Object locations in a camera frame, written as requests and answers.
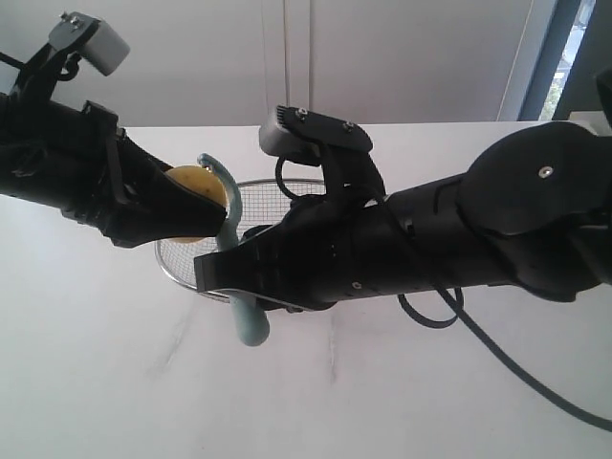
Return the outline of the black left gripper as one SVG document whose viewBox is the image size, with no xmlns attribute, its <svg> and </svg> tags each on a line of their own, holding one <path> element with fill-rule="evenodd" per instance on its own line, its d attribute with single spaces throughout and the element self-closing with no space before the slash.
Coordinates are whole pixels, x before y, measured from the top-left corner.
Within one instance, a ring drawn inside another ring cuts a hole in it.
<svg viewBox="0 0 612 459">
<path fill-rule="evenodd" d="M 1 101 L 1 193 L 58 209 L 114 245 L 163 240 L 173 168 L 129 138 L 119 117 L 88 102 L 75 109 L 48 101 Z"/>
</svg>

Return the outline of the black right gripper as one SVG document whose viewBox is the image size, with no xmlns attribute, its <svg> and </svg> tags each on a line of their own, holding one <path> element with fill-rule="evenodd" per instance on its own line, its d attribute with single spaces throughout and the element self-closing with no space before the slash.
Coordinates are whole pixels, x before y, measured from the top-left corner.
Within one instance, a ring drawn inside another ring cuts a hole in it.
<svg viewBox="0 0 612 459">
<path fill-rule="evenodd" d="M 287 237 L 281 254 L 277 225 L 246 231 L 238 245 L 194 258 L 196 291 L 251 299 L 262 311 L 309 311 L 339 301 L 439 292 L 457 300 L 458 276 L 442 245 L 425 233 L 433 206 L 410 191 L 347 214 L 334 224 Z"/>
</svg>

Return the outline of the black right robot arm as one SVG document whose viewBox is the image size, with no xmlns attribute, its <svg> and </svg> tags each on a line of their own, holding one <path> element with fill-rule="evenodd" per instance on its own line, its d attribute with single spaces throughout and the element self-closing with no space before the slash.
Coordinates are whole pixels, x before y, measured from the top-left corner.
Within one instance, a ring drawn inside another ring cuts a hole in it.
<svg viewBox="0 0 612 459">
<path fill-rule="evenodd" d="M 519 130 L 458 175 L 387 194 L 359 126 L 278 106 L 260 147 L 320 167 L 325 192 L 198 256 L 202 293 L 322 311 L 350 299 L 513 285 L 571 302 L 611 280 L 611 140 L 567 121 Z"/>
</svg>

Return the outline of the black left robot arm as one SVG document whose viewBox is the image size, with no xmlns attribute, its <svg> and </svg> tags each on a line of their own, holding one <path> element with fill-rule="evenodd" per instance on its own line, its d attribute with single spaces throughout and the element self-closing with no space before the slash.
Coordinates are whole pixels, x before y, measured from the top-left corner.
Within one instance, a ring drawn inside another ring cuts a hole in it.
<svg viewBox="0 0 612 459">
<path fill-rule="evenodd" d="M 121 248 L 217 235 L 224 207 L 170 178 L 170 165 L 134 143 L 117 114 L 92 101 L 76 110 L 52 100 L 79 61 L 74 49 L 46 44 L 2 95 L 2 194 L 56 208 Z"/>
</svg>

